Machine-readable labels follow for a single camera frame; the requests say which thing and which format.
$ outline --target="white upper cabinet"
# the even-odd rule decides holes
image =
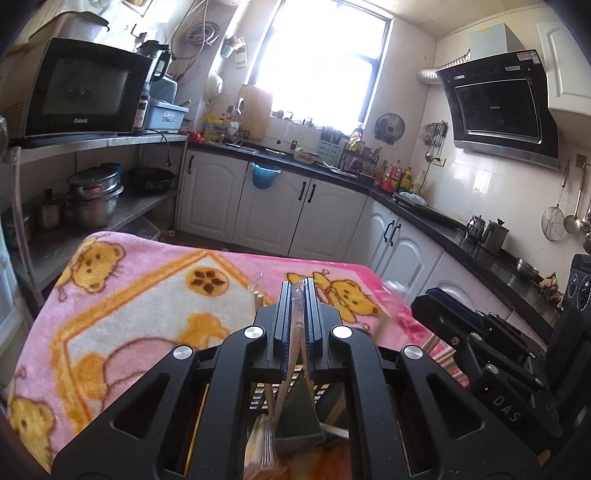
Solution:
[[[567,143],[591,147],[591,66],[566,26],[537,24],[548,80],[548,107]]]

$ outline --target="stove knob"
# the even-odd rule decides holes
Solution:
[[[578,278],[577,274],[574,274],[572,277],[570,277],[569,289],[567,290],[567,294],[570,299],[574,297],[575,293],[577,293],[578,286],[579,286],[579,278]]]
[[[591,293],[591,278],[585,277],[579,287],[579,295],[577,296],[577,307],[583,310],[589,303],[589,294]]]

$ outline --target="kettle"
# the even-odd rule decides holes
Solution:
[[[485,225],[486,222],[482,219],[482,215],[472,215],[466,225],[466,238],[471,242],[479,241],[484,233]]]
[[[499,254],[503,242],[509,233],[509,230],[503,226],[504,223],[505,222],[500,218],[497,218],[496,222],[488,220],[486,230],[484,230],[484,233],[482,234],[482,239],[480,240],[482,246],[492,254]]]
[[[152,59],[152,66],[148,71],[146,83],[150,84],[164,77],[172,61],[170,47],[168,45],[163,45],[156,40],[148,40],[138,47],[137,53],[138,55]],[[163,63],[163,66],[158,71],[157,67],[160,63]]]

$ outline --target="power cord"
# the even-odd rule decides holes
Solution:
[[[168,138],[166,138],[166,135],[164,135],[162,132],[159,132],[158,130],[152,130],[151,128],[147,128],[146,130],[148,132],[154,132],[154,133],[162,135],[162,138],[164,138],[164,141],[166,142],[166,148],[168,150],[168,158],[166,159],[166,166],[172,167],[173,161],[170,159],[170,143],[168,143]]]

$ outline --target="cartoon bear print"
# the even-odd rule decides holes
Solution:
[[[102,291],[106,280],[125,256],[125,250],[121,245],[99,241],[98,238],[90,236],[84,240],[68,262],[63,274],[56,282],[60,301],[67,299],[64,286],[70,281],[87,293]]]
[[[336,307],[343,321],[355,323],[355,315],[378,316],[380,307],[374,303],[368,295],[363,293],[361,287],[353,280],[334,280],[327,278],[330,272],[314,272],[314,286],[320,290],[323,296],[326,296],[328,303]],[[296,283],[304,280],[306,277],[296,273],[288,273],[287,280],[290,283]]]
[[[49,472],[52,461],[49,434],[56,423],[49,406],[14,397],[9,405],[9,423],[35,460]]]

